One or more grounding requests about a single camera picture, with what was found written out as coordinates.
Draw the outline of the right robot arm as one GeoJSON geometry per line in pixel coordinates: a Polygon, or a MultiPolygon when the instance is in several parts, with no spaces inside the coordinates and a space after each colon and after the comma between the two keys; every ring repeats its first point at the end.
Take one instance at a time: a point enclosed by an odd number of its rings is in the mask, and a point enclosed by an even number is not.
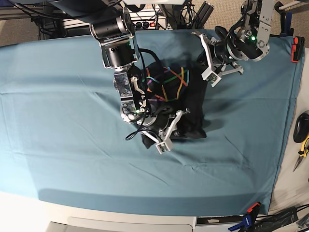
{"type": "Polygon", "coordinates": [[[158,57],[151,67],[138,68],[145,49],[137,45],[135,27],[128,6],[119,0],[53,0],[51,4],[66,14],[89,24],[98,41],[103,64],[114,70],[113,84],[120,96],[120,114],[126,123],[137,126],[145,146],[160,150],[172,148],[172,138],[182,136],[182,117],[189,110],[177,106],[168,96],[173,87],[174,100],[186,86],[187,70],[181,69],[180,83],[169,81],[170,68],[158,57]]]}

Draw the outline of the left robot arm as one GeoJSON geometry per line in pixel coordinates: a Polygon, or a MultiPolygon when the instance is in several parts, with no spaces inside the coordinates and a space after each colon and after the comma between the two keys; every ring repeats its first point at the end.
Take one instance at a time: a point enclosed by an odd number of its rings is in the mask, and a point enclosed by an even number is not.
{"type": "Polygon", "coordinates": [[[200,61],[205,67],[203,80],[215,83],[223,75],[243,74],[238,61],[260,61],[269,53],[269,38],[274,1],[246,0],[241,6],[241,18],[230,28],[215,27],[216,37],[208,38],[200,31],[197,36],[204,51],[200,61]]]}

